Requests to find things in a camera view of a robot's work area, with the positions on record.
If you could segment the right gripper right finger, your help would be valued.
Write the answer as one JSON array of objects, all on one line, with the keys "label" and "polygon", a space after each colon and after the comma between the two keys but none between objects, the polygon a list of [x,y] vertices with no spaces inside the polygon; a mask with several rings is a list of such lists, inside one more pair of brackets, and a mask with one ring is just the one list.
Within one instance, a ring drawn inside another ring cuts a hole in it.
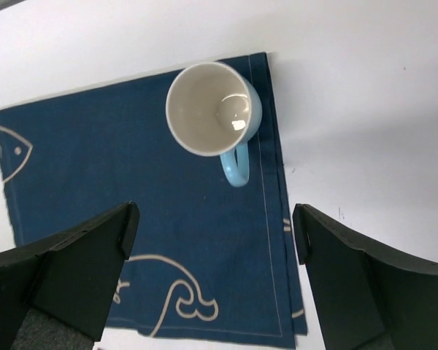
[{"label": "right gripper right finger", "polygon": [[296,204],[292,220],[327,349],[438,349],[437,262],[308,204]]}]

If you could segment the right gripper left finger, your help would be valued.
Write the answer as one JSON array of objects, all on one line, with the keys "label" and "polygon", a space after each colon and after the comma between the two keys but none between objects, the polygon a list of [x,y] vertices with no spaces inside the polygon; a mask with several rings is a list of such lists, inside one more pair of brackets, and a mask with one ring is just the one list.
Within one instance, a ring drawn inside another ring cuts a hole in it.
[{"label": "right gripper left finger", "polygon": [[101,340],[139,209],[122,203],[0,253],[0,349],[92,349]]}]

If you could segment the blue fish placemat cloth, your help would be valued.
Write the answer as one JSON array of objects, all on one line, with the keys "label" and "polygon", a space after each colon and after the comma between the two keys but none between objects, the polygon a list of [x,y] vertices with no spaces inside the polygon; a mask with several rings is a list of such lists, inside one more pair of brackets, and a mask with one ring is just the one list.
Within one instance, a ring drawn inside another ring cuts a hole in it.
[{"label": "blue fish placemat cloth", "polygon": [[265,53],[228,58],[257,90],[250,179],[185,151],[165,102],[171,71],[0,110],[0,166],[18,246],[133,201],[140,219],[110,327],[155,338],[294,349],[307,333]]}]

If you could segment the white and blue mug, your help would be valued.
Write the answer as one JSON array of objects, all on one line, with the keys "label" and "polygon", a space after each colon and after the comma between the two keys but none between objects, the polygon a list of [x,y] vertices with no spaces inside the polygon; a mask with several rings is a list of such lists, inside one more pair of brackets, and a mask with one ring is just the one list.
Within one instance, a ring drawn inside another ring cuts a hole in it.
[{"label": "white and blue mug", "polygon": [[221,62],[183,69],[169,87],[165,112],[181,147],[202,157],[218,156],[231,186],[248,183],[248,142],[263,112],[256,89],[237,70]]}]

